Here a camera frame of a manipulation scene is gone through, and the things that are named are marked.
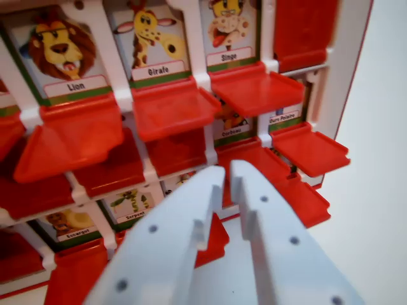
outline lion illustration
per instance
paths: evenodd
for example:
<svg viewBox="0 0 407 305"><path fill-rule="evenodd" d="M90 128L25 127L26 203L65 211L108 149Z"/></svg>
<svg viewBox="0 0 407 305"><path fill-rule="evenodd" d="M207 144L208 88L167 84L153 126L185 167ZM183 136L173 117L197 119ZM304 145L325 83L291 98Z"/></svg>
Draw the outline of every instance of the lion illustration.
<svg viewBox="0 0 407 305"><path fill-rule="evenodd" d="M38 69L53 78L80 79L93 66L96 47L79 25L59 18L51 11L35 19L29 42L20 48Z"/></svg>

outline cartoon animal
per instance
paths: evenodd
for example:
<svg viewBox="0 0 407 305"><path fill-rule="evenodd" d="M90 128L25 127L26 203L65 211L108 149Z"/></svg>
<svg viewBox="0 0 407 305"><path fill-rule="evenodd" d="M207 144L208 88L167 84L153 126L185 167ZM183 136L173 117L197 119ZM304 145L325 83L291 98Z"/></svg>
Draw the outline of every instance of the cartoon animal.
<svg viewBox="0 0 407 305"><path fill-rule="evenodd" d="M112 202L110 206L113 208L114 212L116 213L116 207L123 203L125 200L130 200L132 202L133 211L136 213L139 211L139 206L137 205L137 193L138 190L133 189L131 191L127 191L124 193L119 194L120 198L116 201ZM141 194L141 202L144 205L144 208L149 208L149 203L147 197Z"/></svg>
<svg viewBox="0 0 407 305"><path fill-rule="evenodd" d="M215 19L209 25L208 35L214 48L225 46L229 51L233 43L247 37L249 21L240 16L245 0L209 0L209 9Z"/></svg>
<svg viewBox="0 0 407 305"><path fill-rule="evenodd" d="M169 27L177 22L171 18L157 19L153 11L145 9L146 2L141 0L140 5L128 2L134 11L133 20L120 24L113 31L115 34L123 34L134 30L132 69L147 66L148 48L155 46L155 43L160 43L167 55L176 60L183 58L186 53L185 42L181 37L157 29L158 26Z"/></svg>
<svg viewBox="0 0 407 305"><path fill-rule="evenodd" d="M196 172L190 172L190 173L185 173L181 176L179 176L179 181L176 182L174 190L176 190L178 187L180 187L181 185L183 185L185 182L187 182L192 176L194 176L194 174L196 174ZM165 194L169 195L172 193L171 189L166 190Z"/></svg>
<svg viewBox="0 0 407 305"><path fill-rule="evenodd" d="M73 229L68 223L67 217L64 213L57 212L47 215L46 220L53 226L57 232L57 236L70 233Z"/></svg>
<svg viewBox="0 0 407 305"><path fill-rule="evenodd" d="M93 66L96 47L90 35L56 11L35 18L37 26L20 53L32 58L46 75L67 81L80 79Z"/></svg>
<svg viewBox="0 0 407 305"><path fill-rule="evenodd" d="M216 119L223 120L223 130L248 124L245 118L235 112L228 104L221 100L222 110L215 114Z"/></svg>

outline small hole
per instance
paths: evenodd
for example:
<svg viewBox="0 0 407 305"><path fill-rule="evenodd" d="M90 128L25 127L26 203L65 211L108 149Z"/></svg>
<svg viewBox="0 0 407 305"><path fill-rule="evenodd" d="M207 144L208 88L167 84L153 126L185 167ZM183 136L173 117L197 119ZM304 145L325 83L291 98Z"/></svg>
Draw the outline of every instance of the small hole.
<svg viewBox="0 0 407 305"><path fill-rule="evenodd" d="M122 291L126 290L126 288L127 288L127 280L122 279L122 280L120 280L120 281L117 282L117 284L116 284L116 290L117 290L118 292L122 292Z"/></svg>
<svg viewBox="0 0 407 305"><path fill-rule="evenodd" d="M83 8L84 8L83 1L75 1L74 5L75 5L76 9L80 10L80 11L83 10Z"/></svg>
<svg viewBox="0 0 407 305"><path fill-rule="evenodd" d="M290 243L292 243L293 245L298 245L300 243L300 240L298 239L298 237L293 236L290 238Z"/></svg>
<svg viewBox="0 0 407 305"><path fill-rule="evenodd" d="M342 299L341 299L340 297L333 297L333 298L332 298L332 304L335 304L335 305L342 305L342 304L343 304L343 301L342 301Z"/></svg>
<svg viewBox="0 0 407 305"><path fill-rule="evenodd" d="M158 230L158 227L155 225L155 224L153 224L152 226L150 226L149 228L148 228L148 231L150 231L150 233L154 233L154 232L156 232Z"/></svg>

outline red plastic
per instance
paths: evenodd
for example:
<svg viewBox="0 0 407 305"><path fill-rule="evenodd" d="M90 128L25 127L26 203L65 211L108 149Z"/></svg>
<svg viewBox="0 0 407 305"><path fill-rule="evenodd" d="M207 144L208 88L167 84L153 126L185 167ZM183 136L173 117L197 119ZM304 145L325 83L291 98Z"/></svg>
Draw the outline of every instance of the red plastic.
<svg viewBox="0 0 407 305"><path fill-rule="evenodd" d="M80 305L107 265L103 240L70 248L55 255L45 305Z"/></svg>
<svg viewBox="0 0 407 305"><path fill-rule="evenodd" d="M44 270L42 258L18 233L0 231L0 284Z"/></svg>
<svg viewBox="0 0 407 305"><path fill-rule="evenodd" d="M74 203L71 185L63 175L25 184L13 180L25 143L25 139L20 139L0 163L0 207L5 208L11 218L19 219Z"/></svg>
<svg viewBox="0 0 407 305"><path fill-rule="evenodd" d="M132 131L124 128L123 134L124 142L109 152L105 162L74 171L90 197L144 181L142 161Z"/></svg>
<svg viewBox="0 0 407 305"><path fill-rule="evenodd" d="M273 132L273 146L310 177L323 175L350 163L348 149L320 132L312 132L308 123Z"/></svg>
<svg viewBox="0 0 407 305"><path fill-rule="evenodd" d="M206 251L198 251L195 268L220 259L224 256L224 247L229 243L229 235L216 213L212 216L210 225L208 248Z"/></svg>
<svg viewBox="0 0 407 305"><path fill-rule="evenodd" d="M338 11L338 0L277 1L274 53L279 71L323 64Z"/></svg>
<svg viewBox="0 0 407 305"><path fill-rule="evenodd" d="M25 128L20 121L20 113L0 118L0 161L23 136Z"/></svg>
<svg viewBox="0 0 407 305"><path fill-rule="evenodd" d="M121 114L113 94L42 107L44 125L37 126L14 174L34 182L96 164L123 142Z"/></svg>
<svg viewBox="0 0 407 305"><path fill-rule="evenodd" d="M159 176L206 163L203 128L147 142L146 147Z"/></svg>
<svg viewBox="0 0 407 305"><path fill-rule="evenodd" d="M274 184L274 187L291 205L298 218L306 227L312 227L331 216L329 203L309 184L301 182L301 177L287 179Z"/></svg>
<svg viewBox="0 0 407 305"><path fill-rule="evenodd" d="M298 104L303 99L301 83L274 72L267 74L261 62L209 75L213 92L247 118Z"/></svg>
<svg viewBox="0 0 407 305"><path fill-rule="evenodd" d="M233 205L230 198L230 162L241 159L255 166L271 183L287 178L290 168L271 150L263 148L261 142L256 139L247 139L227 146L217 148L217 159L220 166L226 170L226 178L223 190L223 208Z"/></svg>
<svg viewBox="0 0 407 305"><path fill-rule="evenodd" d="M220 102L193 78L133 89L133 96L137 132L145 142L209 125L221 110Z"/></svg>

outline lion mane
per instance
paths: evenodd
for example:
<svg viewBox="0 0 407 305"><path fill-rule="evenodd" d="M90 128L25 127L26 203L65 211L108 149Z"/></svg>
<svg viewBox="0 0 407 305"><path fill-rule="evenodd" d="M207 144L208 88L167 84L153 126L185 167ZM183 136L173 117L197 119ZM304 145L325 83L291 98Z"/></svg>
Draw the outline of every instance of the lion mane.
<svg viewBox="0 0 407 305"><path fill-rule="evenodd" d="M81 50L83 58L81 59L81 66L79 68L78 75L82 77L92 66L95 62L96 58L96 47L93 43L91 37L79 26L74 25L66 20L59 20L61 21L67 29L73 28L75 30L75 35L69 33L69 39L76 44L76 46ZM38 69L46 75L52 76L53 78L65 79L70 81L71 78L64 74L62 71L58 70L53 64L49 63L45 59L44 55L44 45L41 42L41 46L39 48L34 46L33 41L37 39L35 31L30 36L29 40L29 55L31 56L32 60L38 67Z"/></svg>

